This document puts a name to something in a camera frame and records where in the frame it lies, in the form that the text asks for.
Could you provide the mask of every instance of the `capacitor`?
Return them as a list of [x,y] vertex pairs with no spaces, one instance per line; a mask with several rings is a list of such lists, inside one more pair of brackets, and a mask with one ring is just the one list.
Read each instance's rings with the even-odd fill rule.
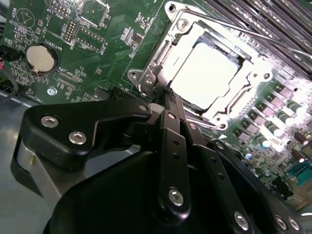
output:
[[279,116],[279,119],[285,123],[287,126],[294,124],[294,118],[290,117],[288,114],[283,113]]
[[304,136],[302,136],[300,133],[295,133],[293,135],[293,138],[295,138],[297,141],[299,141],[303,145],[307,145],[309,143],[309,141]]
[[270,125],[268,129],[275,137],[280,137],[283,134],[283,130],[279,129],[275,124]]
[[263,135],[260,135],[257,138],[257,141],[259,142],[259,144],[263,147],[263,148],[268,148],[271,146],[271,143],[268,139],[266,139]]
[[253,155],[250,153],[250,150],[245,148],[242,150],[243,154],[244,154],[244,157],[248,160],[252,159],[253,158]]
[[307,112],[307,109],[301,106],[300,104],[296,102],[291,102],[288,105],[288,108],[291,109],[293,112],[295,112],[297,115],[301,116],[304,115]]
[[292,150],[291,155],[300,163],[305,161],[304,157],[297,150]]

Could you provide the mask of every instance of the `black metal arm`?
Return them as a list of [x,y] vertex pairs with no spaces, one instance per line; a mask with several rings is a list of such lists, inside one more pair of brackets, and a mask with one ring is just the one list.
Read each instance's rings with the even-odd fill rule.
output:
[[[25,112],[11,170],[54,210],[47,233],[302,234],[294,215],[218,140],[207,142],[173,92],[36,106]],[[86,179],[89,158],[141,151]]]

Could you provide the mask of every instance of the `cpu socket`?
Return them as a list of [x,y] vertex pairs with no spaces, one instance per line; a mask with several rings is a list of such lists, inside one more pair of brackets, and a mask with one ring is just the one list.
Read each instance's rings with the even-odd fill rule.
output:
[[259,84],[273,78],[270,64],[238,31],[195,15],[207,15],[197,6],[169,1],[165,12],[169,28],[144,70],[128,71],[129,80],[150,98],[171,87],[188,113],[227,129]]

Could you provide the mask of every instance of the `screw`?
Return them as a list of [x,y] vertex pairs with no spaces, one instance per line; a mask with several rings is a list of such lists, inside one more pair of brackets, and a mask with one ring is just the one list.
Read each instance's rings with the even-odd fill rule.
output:
[[55,96],[58,93],[58,90],[52,86],[50,86],[47,90],[48,95]]
[[171,113],[169,113],[168,116],[169,116],[170,118],[172,118],[172,119],[175,119],[175,118],[176,118],[176,117],[175,117],[173,114],[171,114]]
[[288,217],[288,221],[291,223],[291,226],[292,226],[293,228],[295,228],[297,231],[299,231],[299,230],[300,230],[299,225],[297,224],[297,222],[296,222],[296,221],[294,221],[294,219],[293,219],[293,218]]
[[71,143],[75,145],[83,145],[87,141],[87,137],[82,132],[72,132],[68,136]]
[[244,231],[248,230],[249,228],[248,222],[241,213],[236,211],[234,213],[234,218],[235,218],[236,223],[239,225],[239,227],[241,227]]
[[139,105],[138,106],[142,111],[147,111],[147,108],[145,106]]
[[184,198],[183,198],[182,194],[176,189],[171,189],[169,191],[169,199],[176,206],[182,206],[183,202],[184,202]]
[[145,78],[145,82],[146,82],[147,84],[153,84],[153,83],[154,83],[154,78],[153,78],[152,76],[147,76],[147,77]]
[[192,129],[196,129],[196,126],[195,126],[195,124],[193,124],[193,123],[190,123],[190,127],[192,128]]
[[223,145],[222,145],[220,142],[217,142],[216,145],[217,145],[217,147],[219,147],[220,149],[224,150],[224,147],[223,147]]
[[41,118],[41,124],[47,128],[55,128],[58,126],[59,121],[53,116],[44,116]]
[[269,169],[265,169],[265,170],[263,171],[263,174],[264,174],[265,176],[270,176],[270,175],[271,175],[271,171],[270,171]]
[[134,72],[132,72],[132,73],[130,74],[130,77],[131,77],[132,79],[137,79],[137,75],[136,75],[136,73],[134,73]]
[[187,19],[180,19],[177,23],[176,26],[179,31],[185,32],[189,26],[189,21]]
[[286,225],[286,223],[282,220],[281,217],[275,216],[275,219],[276,219],[278,225],[279,225],[282,229],[284,229],[284,230],[287,229],[287,225]]

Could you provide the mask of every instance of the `black cable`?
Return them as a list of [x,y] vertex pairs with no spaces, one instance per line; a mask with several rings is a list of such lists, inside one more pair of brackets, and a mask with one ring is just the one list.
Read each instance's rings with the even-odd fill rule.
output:
[[11,75],[11,73],[9,71],[7,71],[5,68],[0,70],[0,72],[2,72],[7,77],[7,79],[12,83],[12,85],[13,85],[12,92],[8,96],[6,96],[5,98],[0,99],[0,105],[3,105],[3,104],[7,103],[9,100],[11,100],[12,98],[15,97],[15,95],[19,91],[19,85],[17,84],[16,80]]
[[256,38],[259,38],[261,40],[265,40],[271,44],[274,44],[276,46],[279,46],[281,48],[284,48],[288,51],[291,51],[291,52],[294,52],[296,54],[301,54],[301,55],[304,55],[304,56],[307,56],[309,57],[311,60],[312,60],[312,54],[309,54],[309,53],[306,53],[304,51],[301,51],[301,50],[297,50],[297,49],[294,49],[288,45],[286,45],[285,43],[281,42],[281,41],[278,41],[278,40],[275,40],[273,38],[270,38],[270,37],[267,37],[265,35],[262,35],[262,34],[259,34],[259,33],[255,33],[255,32],[252,32],[252,31],[249,31],[247,29],[244,29],[244,28],[241,28],[241,27],[238,27],[238,26],[235,26],[233,24],[230,24],[230,23],[227,23],[227,22],[224,22],[222,20],[219,20],[219,19],[216,19],[216,18],[213,18],[213,17],[210,17],[210,16],[207,16],[207,15],[204,15],[204,14],[201,14],[201,13],[198,13],[198,12],[195,12],[195,11],[192,11],[192,10],[184,10],[184,12],[186,13],[189,13],[191,15],[194,15],[194,16],[197,16],[197,17],[201,17],[203,19],[206,19],[206,20],[209,20],[211,22],[215,22],[215,23],[218,23],[218,24],[221,24],[223,26],[226,26],[226,27],[229,27],[229,28],[232,28],[232,29],[235,29],[237,31],[240,31],[240,32],[243,32],[243,33],[246,33],[246,34],[249,34],[249,35],[252,35]]

